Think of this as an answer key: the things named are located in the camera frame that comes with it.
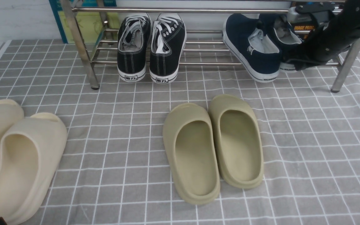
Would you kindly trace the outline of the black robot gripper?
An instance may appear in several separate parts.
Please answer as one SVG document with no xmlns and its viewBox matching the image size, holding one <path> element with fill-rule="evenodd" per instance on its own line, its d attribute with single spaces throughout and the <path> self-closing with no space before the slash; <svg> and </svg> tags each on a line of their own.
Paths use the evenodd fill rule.
<svg viewBox="0 0 360 225">
<path fill-rule="evenodd" d="M 284 56 L 296 70 L 325 65 L 360 38 L 360 0 L 346 0 L 343 10 L 329 23 L 310 32 L 308 38 Z"/>
</svg>

